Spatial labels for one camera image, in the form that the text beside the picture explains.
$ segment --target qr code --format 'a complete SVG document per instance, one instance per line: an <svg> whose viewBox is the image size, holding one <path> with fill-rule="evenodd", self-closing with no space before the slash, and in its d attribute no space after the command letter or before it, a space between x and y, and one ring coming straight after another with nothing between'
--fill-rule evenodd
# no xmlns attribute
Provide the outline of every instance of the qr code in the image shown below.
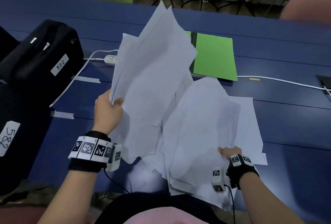
<svg viewBox="0 0 331 224"><path fill-rule="evenodd" d="M247 161L247 162L250 162L250 163L251 163L251 161L250 161L250 159L249 159L248 157L243 157L243 159L244 159L245 161Z"/></svg>
<svg viewBox="0 0 331 224"><path fill-rule="evenodd" d="M223 189L221 186L214 186L216 192L223 192Z"/></svg>
<svg viewBox="0 0 331 224"><path fill-rule="evenodd" d="M84 142L84 144L81 148L81 152L91 154L93 152L94 146L95 146L95 144L93 144L93 143Z"/></svg>
<svg viewBox="0 0 331 224"><path fill-rule="evenodd" d="M213 171L213 176L219 176L219 170Z"/></svg>
<svg viewBox="0 0 331 224"><path fill-rule="evenodd" d="M111 153L112 153L112 149L111 149L111 147L107 147L107 148L106 148L105 157L106 157L106 158L109 158Z"/></svg>
<svg viewBox="0 0 331 224"><path fill-rule="evenodd" d="M235 157L231 158L231 160L232 160L232 163L234 163L234 162L238 162L239 158L238 158L238 156L235 156Z"/></svg>
<svg viewBox="0 0 331 224"><path fill-rule="evenodd" d="M121 152L117 152L115 155L115 161L121 158Z"/></svg>
<svg viewBox="0 0 331 224"><path fill-rule="evenodd" d="M105 152L105 149L106 149L105 146L98 145L97 148L94 151L94 154L102 157L104 152Z"/></svg>
<svg viewBox="0 0 331 224"><path fill-rule="evenodd" d="M77 141L75 146L73 147L72 151L77 152L79 150L79 147L81 146L82 141Z"/></svg>

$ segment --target black bag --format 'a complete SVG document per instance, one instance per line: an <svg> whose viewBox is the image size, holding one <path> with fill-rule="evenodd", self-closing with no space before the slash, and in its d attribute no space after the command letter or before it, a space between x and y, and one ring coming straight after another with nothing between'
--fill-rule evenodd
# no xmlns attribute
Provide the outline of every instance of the black bag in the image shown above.
<svg viewBox="0 0 331 224"><path fill-rule="evenodd" d="M0 195L28 177L51 123L50 114L47 105L0 83Z"/></svg>
<svg viewBox="0 0 331 224"><path fill-rule="evenodd" d="M45 20L0 62L0 78L50 105L83 65L77 32Z"/></svg>
<svg viewBox="0 0 331 224"><path fill-rule="evenodd" d="M18 45L19 41L0 27L0 62Z"/></svg>

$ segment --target person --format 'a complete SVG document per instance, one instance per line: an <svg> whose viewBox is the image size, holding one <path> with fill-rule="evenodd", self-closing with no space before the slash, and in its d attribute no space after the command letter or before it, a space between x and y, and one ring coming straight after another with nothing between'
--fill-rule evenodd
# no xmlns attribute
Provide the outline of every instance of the person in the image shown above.
<svg viewBox="0 0 331 224"><path fill-rule="evenodd" d="M112 104L110 90L95 101L92 134L108 136L123 116L123 99ZM242 154L238 147L218 147L221 155ZM87 216L100 162L71 159L69 172L40 218L38 224L83 224ZM253 224L304 222L280 201L255 172L245 172L238 179L247 212ZM168 192L127 193L111 202L95 224L203 224L223 223L211 207L189 195L170 196Z"/></svg>

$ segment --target black wristband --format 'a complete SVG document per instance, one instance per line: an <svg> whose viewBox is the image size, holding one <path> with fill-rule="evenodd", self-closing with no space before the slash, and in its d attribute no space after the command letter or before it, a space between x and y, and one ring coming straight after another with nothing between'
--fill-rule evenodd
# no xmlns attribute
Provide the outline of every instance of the black wristband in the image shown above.
<svg viewBox="0 0 331 224"><path fill-rule="evenodd" d="M106 140L106 141L109 141L109 142L112 141L110 138L108 138L107 134L102 133L102 132L98 132L98 131L89 131L85 134L85 136L92 137L92 138L99 138L101 140Z"/></svg>
<svg viewBox="0 0 331 224"><path fill-rule="evenodd" d="M107 163L96 162L92 160L71 158L69 170L98 173Z"/></svg>
<svg viewBox="0 0 331 224"><path fill-rule="evenodd" d="M234 188L234 185L236 185L237 188L240 190L239 181L245 173L253 172L257 176L259 176L259 173L254 166L245 164L241 155L238 154L238 157L241 162L241 165L233 166L232 161L230 161L229 167L226 170L226 175L230 178L231 187Z"/></svg>
<svg viewBox="0 0 331 224"><path fill-rule="evenodd" d="M85 134L85 136L92 138L99 138L101 140L106 140L109 142L111 141L111 139L108 138L107 134L98 131L89 131ZM107 163L71 158L69 164L69 170L98 173L101 171L102 168L106 166Z"/></svg>

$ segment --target label with number 522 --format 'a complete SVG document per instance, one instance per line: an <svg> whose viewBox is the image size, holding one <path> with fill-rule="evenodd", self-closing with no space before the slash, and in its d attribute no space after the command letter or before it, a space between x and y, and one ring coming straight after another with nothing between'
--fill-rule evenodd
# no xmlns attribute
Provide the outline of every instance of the label with number 522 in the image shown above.
<svg viewBox="0 0 331 224"><path fill-rule="evenodd" d="M56 76L64 65L68 62L69 58L66 54L61 57L61 59L56 63L56 65L51 69L51 73Z"/></svg>
<svg viewBox="0 0 331 224"><path fill-rule="evenodd" d="M0 133L0 157L3 157L21 124L15 121L8 121Z"/></svg>

